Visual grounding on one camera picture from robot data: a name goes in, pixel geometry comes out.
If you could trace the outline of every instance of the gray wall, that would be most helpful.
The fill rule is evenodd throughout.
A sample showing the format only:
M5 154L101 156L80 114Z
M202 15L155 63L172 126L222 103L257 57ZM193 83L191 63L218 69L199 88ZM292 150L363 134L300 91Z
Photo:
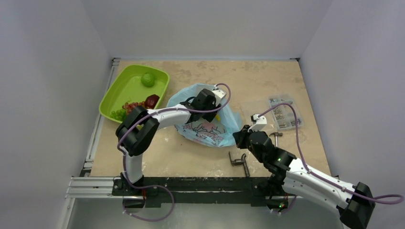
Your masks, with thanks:
M375 196L405 194L405 1L335 0L300 61L329 165ZM370 229L402 229L405 204Z
M0 228L54 229L107 83L79 0L0 3Z
M299 57L332 0L83 0L114 57Z

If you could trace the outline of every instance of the white wall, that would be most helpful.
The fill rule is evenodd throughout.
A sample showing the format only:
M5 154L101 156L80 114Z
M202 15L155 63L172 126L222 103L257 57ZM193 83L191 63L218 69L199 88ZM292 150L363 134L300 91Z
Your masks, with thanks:
M300 66L334 174L405 194L405 1L334 0ZM405 204L370 229L402 229Z
M0 2L0 228L54 229L110 58L79 0Z
M114 57L300 57L332 0L82 0Z

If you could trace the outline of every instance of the green plastic container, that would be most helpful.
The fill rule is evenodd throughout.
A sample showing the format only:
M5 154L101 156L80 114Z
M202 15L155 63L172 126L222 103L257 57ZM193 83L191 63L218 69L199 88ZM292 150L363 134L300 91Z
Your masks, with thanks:
M140 79L145 73L150 73L155 76L155 85L153 87L145 87L141 83ZM155 106L155 108L157 108L166 92L169 80L169 74L162 70L143 65L128 66L108 89L98 110L102 116L114 122L121 123L121 121L111 117L112 111L122 109L122 105L126 102L143 102L152 94L157 94L160 97Z

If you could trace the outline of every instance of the light blue bag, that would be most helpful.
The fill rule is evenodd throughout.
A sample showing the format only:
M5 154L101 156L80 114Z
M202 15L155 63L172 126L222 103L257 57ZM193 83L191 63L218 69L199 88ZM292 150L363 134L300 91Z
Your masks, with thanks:
M183 88L169 99L167 107L175 106L192 96L197 96L204 88L212 90L214 86L197 83L190 87ZM226 100L227 97L221 101L221 104L224 104ZM176 125L175 127L185 138L206 146L224 147L235 145L235 139L232 134L240 131L242 128L242 118L240 114L233 112L229 104L222 108L218 114L220 121L214 118L214 120L209 123L201 118L198 121Z

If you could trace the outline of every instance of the wooden table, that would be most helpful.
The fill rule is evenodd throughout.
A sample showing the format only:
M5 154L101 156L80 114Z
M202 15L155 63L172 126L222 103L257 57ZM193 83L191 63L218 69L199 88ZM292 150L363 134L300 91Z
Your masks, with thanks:
M299 128L299 137L305 160L309 165L330 174L298 62L121 61L117 72L132 64L149 65L169 73L171 81L161 108L165 107L172 95L194 83L228 84L232 90L230 106L233 111L240 112L243 120L249 118L244 116L243 110L246 106L254 105L252 101L266 100L275 94L290 94L304 121L303 127ZM268 122L266 131L276 131L272 125L274 121L268 119ZM118 123L107 119L103 121L91 176L114 177L122 171L122 154L116 149L117 127ZM283 134L279 138L279 147L299 157L295 131L283 131ZM149 177L244 177L242 166L231 166L228 151L233 158L240 158L246 153L252 177L270 176L248 150L239 150L235 146L208 148L185 139L173 126L156 133L144 153L142 170Z

